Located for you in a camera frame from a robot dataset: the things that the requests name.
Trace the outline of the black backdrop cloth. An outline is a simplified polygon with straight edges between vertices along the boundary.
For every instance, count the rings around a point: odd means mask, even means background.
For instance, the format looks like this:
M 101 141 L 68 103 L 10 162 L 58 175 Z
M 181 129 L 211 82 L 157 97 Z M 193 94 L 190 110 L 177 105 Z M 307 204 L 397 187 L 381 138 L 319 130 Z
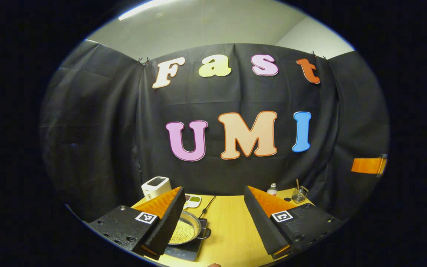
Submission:
M 357 51 L 331 59 L 267 44 L 212 44 L 142 64 L 83 41 L 53 74 L 41 150 L 61 199 L 91 221 L 143 197 L 142 184 L 202 195 L 300 184 L 341 220 L 382 170 L 390 122 Z

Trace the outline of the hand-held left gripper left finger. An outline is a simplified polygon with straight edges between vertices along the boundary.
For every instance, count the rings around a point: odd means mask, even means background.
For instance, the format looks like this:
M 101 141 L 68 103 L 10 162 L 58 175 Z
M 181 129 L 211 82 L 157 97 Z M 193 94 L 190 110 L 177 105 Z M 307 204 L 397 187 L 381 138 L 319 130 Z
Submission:
M 184 204 L 184 188 L 177 187 L 134 208 L 120 205 L 88 225 L 126 250 L 158 260 L 175 231 Z

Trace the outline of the steel pot with black handles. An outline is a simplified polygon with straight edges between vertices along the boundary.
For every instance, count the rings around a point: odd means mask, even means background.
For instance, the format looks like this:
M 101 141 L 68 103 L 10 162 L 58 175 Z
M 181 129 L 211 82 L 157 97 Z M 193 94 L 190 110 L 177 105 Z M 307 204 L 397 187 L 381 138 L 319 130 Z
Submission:
M 194 228 L 195 228 L 195 236 L 194 236 L 194 238 L 192 240 L 194 240 L 195 238 L 200 238 L 200 237 L 198 237 L 198 235 L 200 234 L 200 231 L 201 231 L 201 222 L 200 222 L 199 218 L 197 218 L 195 215 L 193 215 L 193 214 L 191 214 L 191 213 L 189 213 L 187 211 L 183 211 L 181 213 L 181 215 L 180 215 L 179 220 L 184 221 L 185 223 L 190 223 L 192 226 L 194 226 Z M 205 228 L 204 234 L 205 235 L 204 235 L 204 237 L 202 239 L 209 238 L 210 235 L 211 235 L 211 230 L 209 228 Z

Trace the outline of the pile of yellow soybeans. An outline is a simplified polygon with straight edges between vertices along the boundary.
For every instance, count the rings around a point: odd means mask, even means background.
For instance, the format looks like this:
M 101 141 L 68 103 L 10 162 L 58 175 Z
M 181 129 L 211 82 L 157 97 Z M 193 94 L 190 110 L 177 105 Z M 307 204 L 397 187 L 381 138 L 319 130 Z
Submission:
M 168 244 L 183 244 L 192 240 L 194 236 L 194 226 L 192 226 L 190 223 L 179 220 Z

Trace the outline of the white divided dish of beans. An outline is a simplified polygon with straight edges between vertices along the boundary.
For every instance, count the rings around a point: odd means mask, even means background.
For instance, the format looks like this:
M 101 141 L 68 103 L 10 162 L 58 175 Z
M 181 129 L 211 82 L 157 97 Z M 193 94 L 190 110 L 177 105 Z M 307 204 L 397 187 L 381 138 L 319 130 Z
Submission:
M 197 208 L 202 201 L 200 195 L 185 194 L 185 204 L 183 208 Z

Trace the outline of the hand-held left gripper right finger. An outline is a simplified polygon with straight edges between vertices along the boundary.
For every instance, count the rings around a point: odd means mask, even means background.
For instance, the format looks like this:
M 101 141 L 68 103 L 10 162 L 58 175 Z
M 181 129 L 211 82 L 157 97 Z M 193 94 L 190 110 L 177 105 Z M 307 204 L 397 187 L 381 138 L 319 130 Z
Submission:
M 297 205 L 251 186 L 244 189 L 244 202 L 273 259 L 301 254 L 344 224 L 313 204 Z

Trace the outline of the black induction cooktop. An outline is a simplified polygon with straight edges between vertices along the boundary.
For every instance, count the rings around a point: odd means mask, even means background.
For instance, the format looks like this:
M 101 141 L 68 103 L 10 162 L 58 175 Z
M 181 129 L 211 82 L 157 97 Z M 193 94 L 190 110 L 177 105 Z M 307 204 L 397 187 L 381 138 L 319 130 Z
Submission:
M 208 226 L 208 220 L 205 218 L 200 219 L 201 231 L 198 237 L 194 240 L 180 245 L 168 245 L 165 250 L 165 255 L 176 257 L 181 260 L 195 261 L 200 251 L 201 244 L 203 242 L 204 231 Z

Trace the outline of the white toaster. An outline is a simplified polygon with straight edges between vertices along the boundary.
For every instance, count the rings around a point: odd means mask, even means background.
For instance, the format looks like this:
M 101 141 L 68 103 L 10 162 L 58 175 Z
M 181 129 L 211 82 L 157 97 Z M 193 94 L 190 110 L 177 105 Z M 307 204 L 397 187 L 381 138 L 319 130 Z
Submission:
M 167 177 L 154 177 L 141 186 L 147 201 L 154 199 L 166 192 L 171 191 L 171 183 Z

